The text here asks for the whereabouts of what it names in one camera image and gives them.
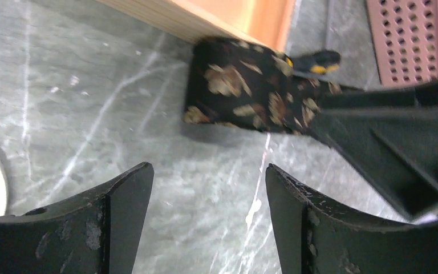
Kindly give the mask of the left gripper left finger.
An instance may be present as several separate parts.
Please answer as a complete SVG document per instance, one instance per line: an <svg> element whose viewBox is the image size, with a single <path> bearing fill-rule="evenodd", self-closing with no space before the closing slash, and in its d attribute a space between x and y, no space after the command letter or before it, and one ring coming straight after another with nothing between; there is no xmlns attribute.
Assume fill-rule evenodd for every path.
<svg viewBox="0 0 438 274"><path fill-rule="evenodd" d="M0 217L0 273L131 273L154 178L142 162L21 216Z"/></svg>

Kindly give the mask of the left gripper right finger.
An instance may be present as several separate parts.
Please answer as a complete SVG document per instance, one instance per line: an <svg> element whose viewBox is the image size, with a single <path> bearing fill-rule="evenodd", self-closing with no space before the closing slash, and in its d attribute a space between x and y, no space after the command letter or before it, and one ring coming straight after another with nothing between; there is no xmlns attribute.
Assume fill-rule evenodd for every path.
<svg viewBox="0 0 438 274"><path fill-rule="evenodd" d="M283 273L438 273L438 220L358 211L270 164L267 198Z"/></svg>

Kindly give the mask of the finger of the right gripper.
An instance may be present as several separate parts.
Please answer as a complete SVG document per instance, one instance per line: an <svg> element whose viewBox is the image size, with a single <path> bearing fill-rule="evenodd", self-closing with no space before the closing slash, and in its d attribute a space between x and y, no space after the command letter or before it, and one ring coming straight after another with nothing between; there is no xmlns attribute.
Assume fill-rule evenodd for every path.
<svg viewBox="0 0 438 274"><path fill-rule="evenodd" d="M319 100L322 109L438 107L438 79L415 86L379 91L348 90Z"/></svg>
<svg viewBox="0 0 438 274"><path fill-rule="evenodd" d="M310 129L405 219L438 213L438 110L327 110Z"/></svg>

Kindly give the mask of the black gold patterned tie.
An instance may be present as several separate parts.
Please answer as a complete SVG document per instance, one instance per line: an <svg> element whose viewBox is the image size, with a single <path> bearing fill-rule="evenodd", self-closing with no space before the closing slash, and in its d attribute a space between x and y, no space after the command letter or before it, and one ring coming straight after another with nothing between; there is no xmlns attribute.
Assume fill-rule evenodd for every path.
<svg viewBox="0 0 438 274"><path fill-rule="evenodd" d="M355 87L295 76L299 60L263 45L205 37L193 47L183 120L310 135L320 99Z"/></svg>

